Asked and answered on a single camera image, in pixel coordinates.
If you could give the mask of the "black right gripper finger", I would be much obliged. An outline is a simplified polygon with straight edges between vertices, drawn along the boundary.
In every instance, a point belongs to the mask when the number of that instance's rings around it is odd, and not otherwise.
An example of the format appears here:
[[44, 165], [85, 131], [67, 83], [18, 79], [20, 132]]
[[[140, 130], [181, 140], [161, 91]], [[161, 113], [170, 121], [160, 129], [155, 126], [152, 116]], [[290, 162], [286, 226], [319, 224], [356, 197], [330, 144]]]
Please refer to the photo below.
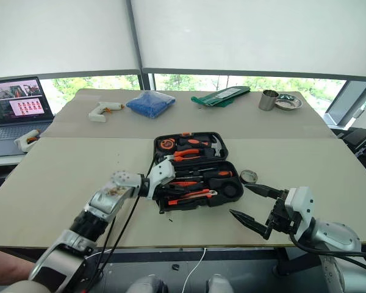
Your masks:
[[267, 220], [266, 224], [263, 225], [255, 219], [243, 212], [236, 211], [233, 209], [230, 209], [229, 212], [233, 215], [235, 219], [237, 219], [243, 226], [246, 228], [249, 228], [250, 230], [256, 232], [257, 234], [260, 234], [265, 240], [268, 240], [270, 238], [270, 234], [273, 229], [273, 224]]
[[250, 191], [254, 192], [255, 194], [258, 194], [262, 197], [270, 197], [273, 199], [277, 199], [277, 198], [283, 198], [286, 199], [289, 191], [287, 189], [284, 190], [278, 190], [275, 188], [272, 188], [270, 186], [266, 186], [263, 184], [253, 184], [253, 183], [248, 183], [244, 185], [247, 189], [249, 189]]

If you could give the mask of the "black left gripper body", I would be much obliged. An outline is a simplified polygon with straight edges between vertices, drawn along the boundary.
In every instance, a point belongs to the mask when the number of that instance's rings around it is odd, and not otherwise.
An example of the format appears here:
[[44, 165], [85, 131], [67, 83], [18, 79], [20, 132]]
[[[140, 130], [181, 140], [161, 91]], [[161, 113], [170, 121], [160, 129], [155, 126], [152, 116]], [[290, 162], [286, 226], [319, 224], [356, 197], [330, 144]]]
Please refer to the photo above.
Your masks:
[[163, 197], [178, 196], [179, 186], [170, 182], [168, 184], [159, 184], [154, 190], [154, 198], [160, 199]]

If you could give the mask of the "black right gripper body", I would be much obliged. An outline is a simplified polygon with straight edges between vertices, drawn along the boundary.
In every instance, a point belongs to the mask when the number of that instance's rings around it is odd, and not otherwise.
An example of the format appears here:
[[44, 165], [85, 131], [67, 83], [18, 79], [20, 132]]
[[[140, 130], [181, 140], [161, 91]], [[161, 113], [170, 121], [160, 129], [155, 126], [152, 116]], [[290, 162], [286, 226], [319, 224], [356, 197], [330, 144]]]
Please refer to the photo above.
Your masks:
[[277, 198], [273, 209], [271, 210], [266, 224], [266, 229], [263, 238], [268, 240], [272, 230], [285, 234], [296, 234], [302, 216], [297, 212], [292, 212], [291, 215], [287, 212], [285, 206], [285, 200], [283, 198]]

